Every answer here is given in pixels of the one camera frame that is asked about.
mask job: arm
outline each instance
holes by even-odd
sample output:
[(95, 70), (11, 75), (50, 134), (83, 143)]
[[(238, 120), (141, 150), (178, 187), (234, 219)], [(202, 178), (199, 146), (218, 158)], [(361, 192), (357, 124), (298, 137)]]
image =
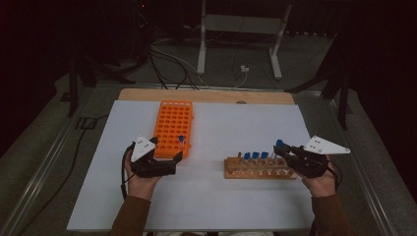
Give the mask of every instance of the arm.
[[(127, 176), (133, 175), (130, 166), (132, 151), (129, 151), (125, 161)], [(150, 208), (150, 199), (160, 177), (139, 178), (133, 176), (128, 182), (128, 197), (122, 204), (113, 226), (111, 236), (142, 235)]]
[(318, 178), (309, 179), (302, 175), (301, 177), (312, 195), (318, 235), (356, 235), (350, 227), (341, 200), (336, 194), (334, 176), (326, 171), (322, 177)]

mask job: white paper sheet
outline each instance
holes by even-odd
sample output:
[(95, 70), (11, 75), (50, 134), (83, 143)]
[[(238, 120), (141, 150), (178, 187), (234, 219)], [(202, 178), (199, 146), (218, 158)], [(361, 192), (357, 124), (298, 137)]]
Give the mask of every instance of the white paper sheet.
[[(68, 230), (108, 230), (123, 203), (121, 160), (138, 134), (152, 137), (159, 102), (115, 101)], [(309, 228), (310, 193), (301, 180), (230, 180), (223, 160), (268, 151), (277, 139), (310, 140), (297, 105), (194, 103), (191, 149), (177, 174), (156, 186), (147, 230), (229, 231)]]

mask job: wooden test tube rack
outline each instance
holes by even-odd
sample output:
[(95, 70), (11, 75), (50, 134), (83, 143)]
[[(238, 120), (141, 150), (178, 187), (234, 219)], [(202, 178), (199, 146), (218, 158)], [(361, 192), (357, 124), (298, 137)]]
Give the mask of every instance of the wooden test tube rack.
[(296, 179), (297, 174), (287, 166), (286, 161), (281, 157), (266, 159), (262, 164), (261, 159), (255, 163), (243, 164), (243, 157), (227, 157), (224, 160), (225, 179)]

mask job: human hand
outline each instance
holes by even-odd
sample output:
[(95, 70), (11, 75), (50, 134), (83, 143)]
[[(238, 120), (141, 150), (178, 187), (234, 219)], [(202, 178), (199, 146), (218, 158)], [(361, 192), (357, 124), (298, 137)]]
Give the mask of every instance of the human hand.
[[(331, 163), (328, 164), (328, 167), (333, 169)], [(314, 198), (328, 197), (336, 194), (334, 175), (328, 170), (323, 176), (311, 179), (302, 174), (297, 174), (301, 176), (304, 185), (310, 190)]]
[[(128, 178), (134, 175), (130, 162), (132, 153), (133, 151), (129, 150), (125, 160), (125, 169), (128, 174)], [(137, 175), (133, 176), (128, 181), (128, 195), (150, 201), (153, 195), (153, 189), (160, 178), (161, 176), (152, 178), (140, 178)]]

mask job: metal frame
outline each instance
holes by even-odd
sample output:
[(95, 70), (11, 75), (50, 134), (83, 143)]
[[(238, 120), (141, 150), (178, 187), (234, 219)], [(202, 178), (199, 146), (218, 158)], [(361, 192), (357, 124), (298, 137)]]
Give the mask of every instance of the metal frame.
[(202, 76), (206, 70), (206, 30), (221, 31), (239, 31), (239, 32), (255, 32), (276, 34), (276, 42), (269, 52), (270, 63), (272, 65), (273, 77), (280, 79), (282, 77), (279, 68), (278, 58), (276, 56), (282, 37), (285, 32), (288, 16), (292, 5), (285, 7), (282, 19), (275, 18), (254, 18), (254, 17), (237, 17), (237, 16), (220, 16), (208, 15), (206, 13), (206, 0), (202, 0), (202, 25), (200, 38), (199, 62), (197, 64), (197, 74)]

